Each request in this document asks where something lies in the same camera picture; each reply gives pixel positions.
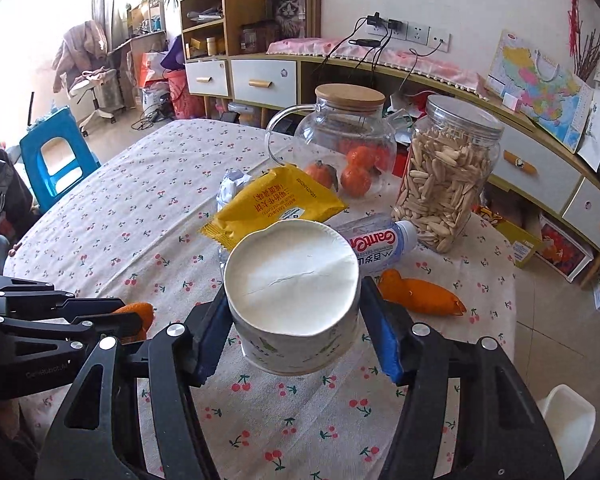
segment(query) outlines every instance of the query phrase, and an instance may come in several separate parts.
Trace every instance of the tablecloth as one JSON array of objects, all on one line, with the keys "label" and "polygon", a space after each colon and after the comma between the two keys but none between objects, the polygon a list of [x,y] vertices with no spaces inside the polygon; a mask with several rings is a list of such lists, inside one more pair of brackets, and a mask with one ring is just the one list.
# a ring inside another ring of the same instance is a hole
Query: tablecloth
[{"label": "tablecloth", "polygon": [[[274,134],[272,148],[288,158],[293,138]],[[23,239],[4,273],[53,282],[77,297],[149,301],[149,336],[210,301],[222,285],[218,245],[198,233],[216,211],[227,168],[254,176],[271,167],[264,131],[216,121],[174,121],[104,164],[46,213]],[[337,226],[381,210],[395,192],[352,205],[329,222]],[[462,317],[413,316],[448,338],[497,338],[513,357],[514,267],[508,242],[472,216],[448,254],[417,247],[396,266],[448,288],[467,306]],[[251,367],[232,330],[218,371],[192,394],[210,452],[228,480],[377,478],[407,388],[379,368],[362,322],[352,348],[329,367],[278,377]],[[68,387],[21,399],[37,441],[44,439]],[[162,476],[152,429],[151,391],[140,380],[146,461]],[[453,459],[459,383],[450,381],[437,474]]]}]

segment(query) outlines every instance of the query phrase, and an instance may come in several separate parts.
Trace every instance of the glass teapot handle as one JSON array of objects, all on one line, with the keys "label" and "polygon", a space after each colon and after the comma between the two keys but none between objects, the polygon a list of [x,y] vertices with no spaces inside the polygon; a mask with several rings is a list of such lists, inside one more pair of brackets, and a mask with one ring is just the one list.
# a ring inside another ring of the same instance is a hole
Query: glass teapot handle
[{"label": "glass teapot handle", "polygon": [[267,143],[267,151],[269,152],[269,156],[271,158],[271,160],[275,161],[276,163],[278,163],[280,166],[284,166],[285,163],[282,160],[279,160],[271,151],[271,145],[269,143],[269,139],[271,138],[271,133],[273,131],[273,128],[276,126],[276,124],[278,124],[280,122],[281,119],[283,119],[284,117],[288,116],[289,114],[293,114],[296,112],[315,112],[315,105],[298,105],[298,106],[291,106],[289,108],[286,108],[285,110],[282,110],[281,112],[278,112],[277,114],[275,114],[273,116],[273,118],[269,121],[269,124],[267,125],[267,133],[264,137],[264,141]]}]

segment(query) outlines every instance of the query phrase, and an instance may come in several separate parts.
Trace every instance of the map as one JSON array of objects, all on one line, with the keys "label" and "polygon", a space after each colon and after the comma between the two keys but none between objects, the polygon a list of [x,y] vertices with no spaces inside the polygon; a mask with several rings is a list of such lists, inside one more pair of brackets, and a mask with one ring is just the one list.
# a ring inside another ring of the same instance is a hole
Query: map
[{"label": "map", "polygon": [[593,90],[527,41],[503,31],[486,86],[520,99],[520,111],[560,140],[571,153],[580,142]]}]

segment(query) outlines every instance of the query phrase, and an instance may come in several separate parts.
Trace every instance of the drawer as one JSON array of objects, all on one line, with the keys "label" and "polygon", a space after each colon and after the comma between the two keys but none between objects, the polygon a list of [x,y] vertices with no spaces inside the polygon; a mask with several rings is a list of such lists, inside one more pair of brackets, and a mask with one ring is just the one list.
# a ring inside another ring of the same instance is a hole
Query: drawer
[{"label": "drawer", "polygon": [[562,211],[580,179],[580,172],[568,162],[508,124],[504,126],[500,158],[493,174],[556,213]]},{"label": "drawer", "polygon": [[276,59],[234,59],[234,99],[287,108],[296,104],[296,62]]},{"label": "drawer", "polygon": [[224,60],[185,63],[189,92],[229,97],[226,64]]},{"label": "drawer", "polygon": [[586,178],[562,217],[600,249],[600,190]]}]

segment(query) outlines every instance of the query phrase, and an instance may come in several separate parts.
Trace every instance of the paper cup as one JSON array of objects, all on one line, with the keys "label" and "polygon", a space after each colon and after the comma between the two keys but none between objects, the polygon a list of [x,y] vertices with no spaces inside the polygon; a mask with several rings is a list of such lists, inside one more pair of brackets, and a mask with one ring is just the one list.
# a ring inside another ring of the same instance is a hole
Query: paper cup
[{"label": "paper cup", "polygon": [[324,224],[283,220],[244,237],[227,261],[224,290],[242,353],[266,372],[315,372],[355,338],[358,260]]}]

